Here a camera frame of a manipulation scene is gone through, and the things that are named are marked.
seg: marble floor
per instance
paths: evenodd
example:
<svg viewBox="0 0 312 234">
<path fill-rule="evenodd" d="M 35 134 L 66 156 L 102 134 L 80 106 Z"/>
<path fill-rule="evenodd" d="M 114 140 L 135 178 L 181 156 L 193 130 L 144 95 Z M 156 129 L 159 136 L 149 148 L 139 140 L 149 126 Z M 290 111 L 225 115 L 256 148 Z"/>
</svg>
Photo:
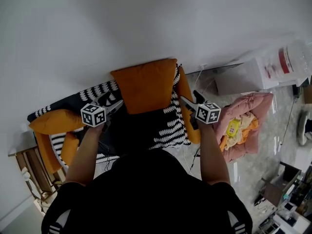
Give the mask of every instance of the marble floor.
<svg viewBox="0 0 312 234">
<path fill-rule="evenodd" d="M 241 94 L 219 96 L 213 79 L 215 74 L 208 70 L 201 72 L 200 76 L 198 75 L 199 73 L 187 75 L 191 90 L 199 91 L 207 100 L 215 102 L 221 107 L 231 104 L 236 98 L 242 96 Z M 293 104 L 294 99 L 291 86 L 273 88 L 265 92 L 273 93 L 274 99 L 261 128 L 258 153 L 244 155 L 228 164 L 231 184 L 252 216 L 254 231 L 274 210 L 273 205 L 269 202 L 261 204 L 259 209 L 254 207 L 254 200 L 264 185 L 261 178 L 274 177 L 278 172 L 280 161 L 294 165 L 298 147 L 296 142 L 297 121 L 300 111 L 307 107 L 307 105 L 304 105 L 303 96 L 295 100 Z M 289 117 L 290 121 L 285 134 Z M 199 145 L 192 144 L 180 150 L 170 149 L 168 151 L 188 171 L 198 147 Z M 97 165 L 96 175 L 104 172 L 105 166 L 105 163 Z M 195 158 L 191 174 L 200 179 L 198 157 Z"/>
</svg>

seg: orange pillow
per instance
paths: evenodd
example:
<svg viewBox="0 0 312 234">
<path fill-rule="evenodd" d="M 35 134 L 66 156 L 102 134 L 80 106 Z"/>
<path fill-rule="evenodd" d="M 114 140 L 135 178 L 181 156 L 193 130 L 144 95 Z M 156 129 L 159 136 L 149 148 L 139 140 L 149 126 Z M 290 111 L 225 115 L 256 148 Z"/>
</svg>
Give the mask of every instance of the orange pillow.
<svg viewBox="0 0 312 234">
<path fill-rule="evenodd" d="M 164 59 L 112 71 L 129 114 L 140 114 L 170 104 L 176 59 Z"/>
<path fill-rule="evenodd" d="M 186 99 L 189 99 L 191 102 L 193 102 L 191 90 L 182 67 L 179 67 L 179 72 L 180 72 L 180 80 L 176 86 L 177 95 L 179 97 L 184 96 Z M 200 132 L 199 130 L 194 130 L 190 123 L 192 112 L 188 110 L 185 106 L 181 106 L 181 112 L 189 141 L 194 144 L 199 144 Z"/>
<path fill-rule="evenodd" d="M 84 127 L 81 116 L 66 109 L 50 111 L 33 120 L 29 127 L 45 135 L 55 135 Z"/>
<path fill-rule="evenodd" d="M 72 133 L 67 133 L 62 147 L 60 157 L 70 166 L 76 154 L 79 145 L 79 139 Z"/>
<path fill-rule="evenodd" d="M 35 132 L 38 143 L 39 152 L 41 154 L 43 163 L 47 171 L 51 174 L 62 168 L 59 160 L 55 157 L 52 150 L 51 141 L 48 135 L 43 135 Z"/>
</svg>

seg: white sleeve stripe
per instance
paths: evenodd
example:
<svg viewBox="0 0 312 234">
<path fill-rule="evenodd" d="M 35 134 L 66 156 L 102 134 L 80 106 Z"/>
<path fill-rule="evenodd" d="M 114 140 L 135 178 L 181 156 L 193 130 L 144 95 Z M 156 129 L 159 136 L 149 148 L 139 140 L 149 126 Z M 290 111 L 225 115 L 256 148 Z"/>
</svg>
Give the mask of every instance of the white sleeve stripe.
<svg viewBox="0 0 312 234">
<path fill-rule="evenodd" d="M 235 234 L 241 234 L 241 233 L 244 233 L 244 232 L 245 232 L 245 228 L 243 230 L 236 231 Z"/>
<path fill-rule="evenodd" d="M 52 234 L 59 234 L 58 231 L 53 231 L 53 230 L 51 230 L 51 229 L 49 230 L 49 232 L 52 233 Z"/>
<path fill-rule="evenodd" d="M 60 228 L 55 227 L 55 226 L 53 226 L 53 225 L 50 225 L 50 228 L 55 229 L 55 230 L 57 230 L 57 231 L 59 231 L 59 230 L 60 230 Z"/>
<path fill-rule="evenodd" d="M 231 226 L 233 227 L 234 224 L 236 224 L 238 222 L 238 219 L 235 217 L 235 215 L 232 212 L 228 211 L 228 215 L 229 215 L 229 220 L 230 220 Z"/>
<path fill-rule="evenodd" d="M 240 226 L 235 227 L 235 230 L 238 231 L 245 227 L 245 224 L 241 224 Z"/>
</svg>

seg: zebra pattern fabric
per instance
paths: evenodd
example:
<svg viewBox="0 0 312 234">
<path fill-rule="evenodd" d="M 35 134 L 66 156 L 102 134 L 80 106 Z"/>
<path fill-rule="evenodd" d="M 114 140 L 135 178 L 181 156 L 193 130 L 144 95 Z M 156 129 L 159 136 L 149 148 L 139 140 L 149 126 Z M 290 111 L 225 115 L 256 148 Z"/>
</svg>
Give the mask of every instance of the zebra pattern fabric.
<svg viewBox="0 0 312 234">
<path fill-rule="evenodd" d="M 154 148 L 164 148 L 164 147 L 174 147 L 181 148 L 182 145 L 190 145 L 190 141 L 188 140 L 187 131 L 185 129 L 184 121 L 182 118 L 181 107 L 179 104 L 178 96 L 175 91 L 176 85 L 180 79 L 180 73 L 178 71 L 178 67 L 180 65 L 176 65 L 175 69 L 175 78 L 173 82 L 173 90 L 171 96 L 170 105 L 161 110 L 162 116 L 159 118 L 163 118 L 168 120 L 164 122 L 160 126 L 160 129 L 157 130 L 157 134 L 154 133 L 153 141 L 148 144 L 148 149 Z M 102 83 L 100 85 L 85 89 L 77 94 L 69 96 L 65 99 L 57 101 L 49 106 L 46 106 L 28 116 L 28 121 L 31 122 L 34 119 L 40 117 L 41 115 L 57 109 L 68 109 L 80 115 L 80 109 L 86 104 L 91 103 L 95 98 L 99 95 L 107 93 L 108 95 L 101 101 L 101 105 L 104 107 L 108 107 L 113 105 L 117 101 L 121 100 L 121 92 L 120 89 L 115 82 L 115 80 L 108 81 Z M 82 132 L 83 128 L 77 129 L 74 132 L 79 133 Z M 67 167 L 67 164 L 61 159 L 60 154 L 64 144 L 66 133 L 61 133 L 57 135 L 50 135 L 50 141 L 52 149 L 59 160 L 59 162 Z M 97 163 L 102 163 L 106 161 L 112 161 L 117 159 L 118 156 L 107 156 L 101 153 L 97 154 Z"/>
</svg>

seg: cable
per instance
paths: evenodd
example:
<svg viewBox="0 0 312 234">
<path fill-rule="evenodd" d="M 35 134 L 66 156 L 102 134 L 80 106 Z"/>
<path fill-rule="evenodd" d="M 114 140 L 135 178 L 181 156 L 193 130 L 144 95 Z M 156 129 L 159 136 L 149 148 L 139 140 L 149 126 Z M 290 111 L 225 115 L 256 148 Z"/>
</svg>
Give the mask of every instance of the cable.
<svg viewBox="0 0 312 234">
<path fill-rule="evenodd" d="M 207 90 L 207 88 L 210 86 L 211 83 L 213 83 L 214 80 L 215 80 L 215 79 L 213 78 L 213 80 L 212 80 L 211 82 L 209 82 L 209 84 L 207 85 L 207 87 L 205 88 L 205 90 L 203 90 L 203 92 L 201 92 L 201 94 L 203 94 L 203 93 Z"/>
<path fill-rule="evenodd" d="M 293 105 L 295 104 L 295 102 L 296 102 L 296 99 L 294 98 L 294 99 L 293 99 L 293 102 L 292 102 L 292 109 L 291 109 L 291 112 L 289 113 L 289 118 L 288 118 L 288 122 L 287 122 L 286 130 L 285 130 L 284 137 L 283 137 L 283 141 L 282 141 L 282 144 L 281 144 L 281 145 L 283 145 L 283 144 L 284 144 L 285 135 L 286 135 L 286 133 L 287 133 L 287 129 L 288 129 L 288 125 L 289 125 L 289 121 L 290 121 L 291 116 L 292 116 Z"/>
<path fill-rule="evenodd" d="M 265 206 L 263 206 L 263 207 L 261 207 L 261 208 L 259 208 L 259 206 L 260 206 L 260 204 L 259 204 L 258 207 L 257 207 L 258 210 L 261 210 L 261 209 L 263 209 L 263 208 L 266 208 L 265 210 L 268 209 L 268 206 L 267 206 L 267 205 L 265 205 Z"/>
<path fill-rule="evenodd" d="M 198 78 L 200 77 L 200 74 L 201 74 L 202 71 L 203 71 L 203 68 L 201 68 L 201 70 L 200 70 L 200 72 L 199 72 L 199 75 L 198 75 L 198 77 L 197 77 L 197 79 L 196 79 L 196 81 L 195 81 L 195 83 L 194 83 L 194 86 L 193 86 L 192 91 L 194 91 L 195 85 L 196 85 L 196 83 L 197 83 L 197 81 L 198 81 Z"/>
<path fill-rule="evenodd" d="M 190 168 L 190 172 L 191 172 L 191 169 L 192 169 L 193 166 L 194 166 L 195 158 L 197 157 L 197 154 L 198 154 L 199 150 L 200 150 L 200 146 L 197 148 L 196 153 L 195 153 L 195 155 L 194 155 L 193 162 L 192 162 L 192 165 L 191 165 L 191 168 Z"/>
<path fill-rule="evenodd" d="M 106 163 L 106 166 L 104 168 L 104 171 L 107 172 L 108 171 L 108 168 L 109 168 L 109 164 L 110 164 L 110 159 L 109 159 L 109 154 L 110 154 L 110 150 L 109 148 L 103 144 L 101 141 L 98 142 L 99 146 L 102 148 L 102 149 L 105 149 L 107 151 L 107 163 Z"/>
<path fill-rule="evenodd" d="M 189 173 L 188 173 L 188 174 L 191 174 L 191 175 L 193 176 L 193 174 L 191 173 L 191 169 L 190 169 L 190 167 L 189 167 L 189 165 L 188 165 L 188 163 L 187 163 L 187 161 L 186 161 L 184 151 L 185 151 L 185 150 L 184 150 L 184 145 L 183 145 L 183 158 L 184 158 L 185 164 L 186 164 L 186 166 L 187 166 L 187 169 L 189 169 Z"/>
</svg>

